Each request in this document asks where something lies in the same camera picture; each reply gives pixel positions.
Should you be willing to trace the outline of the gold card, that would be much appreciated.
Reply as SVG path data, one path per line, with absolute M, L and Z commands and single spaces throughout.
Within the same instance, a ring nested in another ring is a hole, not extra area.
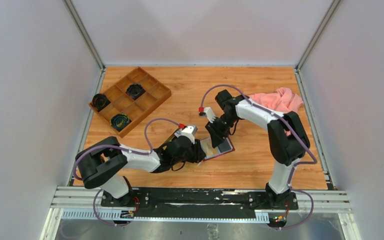
M 205 159 L 210 159 L 219 154 L 219 150 L 217 148 L 212 147 L 211 138 L 205 138 L 200 141 L 200 146 L 203 152 L 205 153 Z

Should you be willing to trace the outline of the red leather card holder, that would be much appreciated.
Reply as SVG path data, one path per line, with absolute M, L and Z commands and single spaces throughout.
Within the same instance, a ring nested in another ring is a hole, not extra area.
M 212 160 L 212 159 L 220 157 L 222 155 L 231 153 L 231 152 L 233 152 L 235 150 L 234 145 L 232 144 L 232 141 L 231 141 L 231 139 L 229 137 L 226 138 L 224 143 L 220 144 L 216 148 L 218 149 L 219 154 L 216 155 L 215 157 L 210 158 L 210 159 L 205 159 L 204 158 L 204 161 Z

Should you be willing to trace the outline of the beige oval tray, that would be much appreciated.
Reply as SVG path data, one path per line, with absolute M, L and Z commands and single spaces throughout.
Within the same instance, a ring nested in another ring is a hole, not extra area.
M 176 138 L 178 138 L 180 135 L 181 135 L 181 130 L 178 129 L 175 132 L 173 132 L 163 143 L 166 144 L 168 142 L 171 142 L 171 141 L 175 140 Z

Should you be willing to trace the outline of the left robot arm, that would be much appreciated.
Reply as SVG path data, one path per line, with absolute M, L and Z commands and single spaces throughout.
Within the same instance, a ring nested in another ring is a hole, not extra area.
M 73 175 L 86 189 L 100 188 L 110 200 L 126 207 L 138 199 L 127 178 L 118 174 L 120 170 L 157 174 L 173 170 L 179 163 L 198 164 L 205 157 L 200 141 L 186 136 L 174 137 L 151 150 L 131 148 L 116 137 L 107 137 L 76 155 Z

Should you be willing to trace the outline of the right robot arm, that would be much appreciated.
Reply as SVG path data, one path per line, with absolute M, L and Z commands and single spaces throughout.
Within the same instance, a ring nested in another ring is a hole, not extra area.
M 299 115 L 294 111 L 282 113 L 269 109 L 243 93 L 234 97 L 226 89 L 220 91 L 215 100 L 223 111 L 221 116 L 217 117 L 211 107 L 200 105 L 198 109 L 199 115 L 208 120 L 205 128 L 214 148 L 232 134 L 231 128 L 240 120 L 267 131 L 274 168 L 261 203 L 278 209 L 291 194 L 296 167 L 310 152 L 310 141 Z

